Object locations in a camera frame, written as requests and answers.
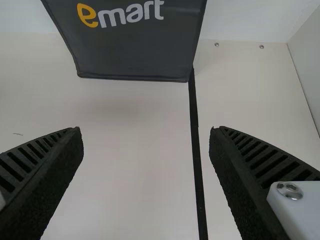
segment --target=screw head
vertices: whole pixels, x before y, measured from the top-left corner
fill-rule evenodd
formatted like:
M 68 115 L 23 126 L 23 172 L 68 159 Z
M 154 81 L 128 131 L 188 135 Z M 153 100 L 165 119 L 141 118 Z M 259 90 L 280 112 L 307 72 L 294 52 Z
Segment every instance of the screw head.
M 302 190 L 292 182 L 279 182 L 276 189 L 282 196 L 291 200 L 297 201 L 303 197 Z

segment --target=black vertical strip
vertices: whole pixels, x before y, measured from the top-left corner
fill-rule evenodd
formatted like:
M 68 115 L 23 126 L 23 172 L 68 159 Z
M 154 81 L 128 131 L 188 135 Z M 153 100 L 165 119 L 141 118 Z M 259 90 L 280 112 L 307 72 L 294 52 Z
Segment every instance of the black vertical strip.
M 193 172 L 196 198 L 196 212 L 198 217 L 199 240 L 208 240 L 207 216 L 205 207 L 204 181 L 202 178 L 199 122 L 196 96 L 195 71 L 192 69 L 189 77 L 189 104 L 190 104 L 190 126 L 193 157 Z

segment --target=white wall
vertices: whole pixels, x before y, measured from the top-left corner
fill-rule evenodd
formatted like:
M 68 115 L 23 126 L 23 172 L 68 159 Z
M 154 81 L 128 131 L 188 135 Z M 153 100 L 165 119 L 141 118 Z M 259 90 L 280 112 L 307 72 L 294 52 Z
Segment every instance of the white wall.
M 320 0 L 208 0 L 201 38 L 287 43 L 319 5 Z M 57 32 L 40 0 L 1 0 L 0 16 L 0 32 Z
M 290 39 L 288 46 L 320 133 L 320 7 Z

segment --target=dark gray bag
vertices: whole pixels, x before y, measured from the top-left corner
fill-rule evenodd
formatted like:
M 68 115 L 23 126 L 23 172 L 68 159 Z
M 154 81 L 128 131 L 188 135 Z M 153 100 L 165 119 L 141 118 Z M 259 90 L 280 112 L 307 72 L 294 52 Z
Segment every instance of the dark gray bag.
M 206 0 L 41 0 L 82 78 L 187 82 Z

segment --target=emart logo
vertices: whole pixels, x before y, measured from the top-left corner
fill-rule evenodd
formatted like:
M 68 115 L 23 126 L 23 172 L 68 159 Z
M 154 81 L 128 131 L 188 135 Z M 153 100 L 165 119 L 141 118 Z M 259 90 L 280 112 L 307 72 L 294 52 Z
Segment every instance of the emart logo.
M 142 20 L 150 19 L 150 8 L 154 7 L 154 17 L 158 20 L 163 20 L 164 17 L 160 14 L 160 6 L 163 5 L 165 1 L 154 0 L 154 1 L 146 1 L 143 6 L 141 4 L 135 3 L 131 4 L 126 8 L 126 10 L 122 8 L 116 8 L 113 10 L 102 10 L 98 12 L 98 19 L 102 28 L 106 28 L 106 15 L 110 20 L 110 24 L 112 27 L 117 26 L 116 16 L 119 16 L 121 24 L 128 23 L 136 23 Z M 94 20 L 97 17 L 96 11 L 85 4 L 78 3 L 76 6 L 78 11 L 79 18 L 81 21 L 90 28 L 96 28 L 99 23 L 97 21 L 88 21 Z M 89 14 L 84 14 L 83 9 L 87 10 Z

